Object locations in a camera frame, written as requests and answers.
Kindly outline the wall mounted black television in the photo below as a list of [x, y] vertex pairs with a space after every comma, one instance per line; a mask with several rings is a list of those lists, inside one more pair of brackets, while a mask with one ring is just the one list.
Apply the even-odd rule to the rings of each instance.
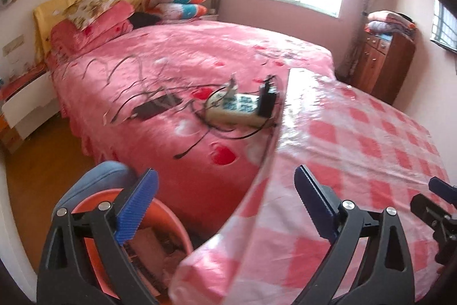
[[430, 40], [451, 53], [456, 53], [456, 0], [434, 0]]

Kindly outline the red white checkered tablecloth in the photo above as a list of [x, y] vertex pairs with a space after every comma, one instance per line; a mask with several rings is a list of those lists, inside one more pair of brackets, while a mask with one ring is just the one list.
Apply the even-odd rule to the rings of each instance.
[[274, 152], [222, 229], [181, 263], [170, 289], [174, 304], [295, 300], [329, 248], [294, 187], [294, 171], [302, 165], [364, 210], [397, 210], [416, 296], [427, 293], [438, 275], [438, 246], [410, 212], [410, 201], [429, 195], [432, 177], [448, 177], [430, 133], [362, 91], [293, 69]]

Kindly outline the lower colourful striped pillow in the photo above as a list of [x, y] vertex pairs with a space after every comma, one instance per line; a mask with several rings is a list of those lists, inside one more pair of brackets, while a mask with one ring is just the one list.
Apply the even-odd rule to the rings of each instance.
[[199, 4], [162, 3], [149, 9], [147, 13], [162, 20], [188, 20], [206, 15], [208, 9]]

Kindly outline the trash inside bin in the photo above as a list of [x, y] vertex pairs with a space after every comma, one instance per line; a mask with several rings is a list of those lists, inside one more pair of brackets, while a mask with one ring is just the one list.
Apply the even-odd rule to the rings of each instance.
[[187, 257], [184, 243], [178, 236], [155, 228], [139, 229], [123, 248], [154, 297], [167, 295], [177, 267]]

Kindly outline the pink folded blanket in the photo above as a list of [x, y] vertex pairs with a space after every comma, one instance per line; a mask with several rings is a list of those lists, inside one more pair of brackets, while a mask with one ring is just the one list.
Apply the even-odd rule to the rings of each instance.
[[133, 30], [129, 17], [135, 9], [127, 1], [119, 1], [102, 13], [84, 30], [65, 19], [50, 32], [50, 50], [63, 55], [80, 56]]

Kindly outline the black smartphone on bed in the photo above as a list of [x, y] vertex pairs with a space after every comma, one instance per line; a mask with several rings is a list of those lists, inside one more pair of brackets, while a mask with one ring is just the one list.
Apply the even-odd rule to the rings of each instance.
[[182, 102], [183, 100], [175, 94], [164, 94], [134, 107], [131, 112], [131, 117], [140, 120], [148, 120], [177, 107]]

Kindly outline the blue padded stool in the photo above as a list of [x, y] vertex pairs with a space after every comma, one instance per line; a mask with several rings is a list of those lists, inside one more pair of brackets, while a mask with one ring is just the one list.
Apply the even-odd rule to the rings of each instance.
[[51, 218], [61, 208], [71, 212], [85, 200], [97, 192], [115, 188], [131, 187], [138, 179], [136, 171], [116, 161], [104, 161], [87, 171], [57, 202]]

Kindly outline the folded blankets on cabinet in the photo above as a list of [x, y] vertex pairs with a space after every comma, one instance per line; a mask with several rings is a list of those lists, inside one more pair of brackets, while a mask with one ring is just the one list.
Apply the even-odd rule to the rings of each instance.
[[367, 15], [365, 31], [372, 34], [400, 33], [415, 38], [416, 25], [409, 18], [392, 11], [376, 11]]

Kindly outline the orange plastic trash bin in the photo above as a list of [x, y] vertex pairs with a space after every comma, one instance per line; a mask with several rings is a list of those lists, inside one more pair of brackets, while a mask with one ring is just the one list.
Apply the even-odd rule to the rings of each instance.
[[[97, 192], [96, 194], [93, 194], [80, 202], [72, 212], [82, 213], [92, 211], [101, 202], [112, 202], [121, 191], [121, 188], [115, 188]], [[156, 198], [154, 198], [149, 205], [139, 228], [153, 228], [156, 232], [171, 233], [181, 243], [186, 256], [189, 256], [194, 250], [187, 231], [179, 219], [171, 211], [170, 208], [168, 208], [164, 203]], [[110, 296], [114, 296], [114, 298], [118, 299], [119, 297], [112, 289], [112, 285], [109, 282], [109, 277], [106, 274], [105, 268], [101, 263], [101, 259], [98, 255], [94, 240], [92, 238], [86, 238], [85, 245], [95, 272], [95, 277], [98, 280], [98, 284], [100, 285], [101, 290], [104, 293]]]

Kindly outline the pink bed with heart bedspread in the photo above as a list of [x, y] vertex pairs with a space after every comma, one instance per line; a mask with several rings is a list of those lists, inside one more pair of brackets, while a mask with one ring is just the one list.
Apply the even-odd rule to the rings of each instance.
[[[86, 155], [138, 174], [154, 169], [158, 198], [184, 226], [213, 235], [259, 172], [273, 130], [209, 128], [207, 97], [235, 78], [255, 92], [275, 76], [285, 94], [290, 69], [333, 78], [332, 54], [289, 35], [226, 22], [195, 21], [136, 29], [79, 57], [50, 52], [47, 64], [72, 132]], [[132, 109], [164, 94], [183, 102], [148, 120]]]

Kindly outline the yellow wooden headboard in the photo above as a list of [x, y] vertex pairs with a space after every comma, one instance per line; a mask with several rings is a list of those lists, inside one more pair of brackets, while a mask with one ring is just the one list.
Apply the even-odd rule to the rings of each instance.
[[[36, 62], [41, 63], [50, 51], [50, 31], [64, 19], [63, 11], [78, 0], [50, 0], [38, 5], [33, 10], [35, 26]], [[142, 0], [125, 0], [136, 10], [141, 9]]]

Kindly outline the black power adapter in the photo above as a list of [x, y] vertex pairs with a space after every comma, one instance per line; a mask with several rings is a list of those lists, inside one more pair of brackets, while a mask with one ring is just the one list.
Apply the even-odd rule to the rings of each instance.
[[277, 98], [277, 88], [274, 80], [275, 76], [268, 76], [259, 86], [256, 114], [261, 118], [270, 118], [273, 113]]

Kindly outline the brown wooden cabinet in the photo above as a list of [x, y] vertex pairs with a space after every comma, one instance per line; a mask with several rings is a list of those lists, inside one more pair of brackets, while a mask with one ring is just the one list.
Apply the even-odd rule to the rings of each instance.
[[360, 91], [393, 105], [407, 76], [416, 50], [415, 43], [401, 33], [363, 32], [358, 59], [350, 84]]

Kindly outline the white power strip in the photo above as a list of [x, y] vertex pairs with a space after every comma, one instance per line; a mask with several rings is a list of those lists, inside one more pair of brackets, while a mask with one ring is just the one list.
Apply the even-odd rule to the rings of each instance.
[[205, 120], [211, 124], [241, 125], [261, 128], [272, 118], [259, 114], [259, 96], [255, 94], [235, 94], [228, 96], [225, 91], [219, 91], [209, 97], [205, 103]]

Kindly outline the floral cushion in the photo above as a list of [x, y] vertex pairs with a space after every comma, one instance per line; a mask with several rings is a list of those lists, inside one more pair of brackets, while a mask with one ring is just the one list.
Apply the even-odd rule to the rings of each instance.
[[82, 31], [117, 2], [118, 0], [78, 0], [67, 7], [63, 14], [77, 29]]

